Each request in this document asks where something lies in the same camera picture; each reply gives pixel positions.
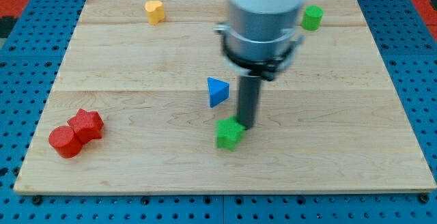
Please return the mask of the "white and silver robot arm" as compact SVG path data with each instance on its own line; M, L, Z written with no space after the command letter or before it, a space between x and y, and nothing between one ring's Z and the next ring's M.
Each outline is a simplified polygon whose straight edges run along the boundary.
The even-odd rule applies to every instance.
M292 63L295 22L305 0L227 0L227 18L216 26L222 53L240 76L273 81Z

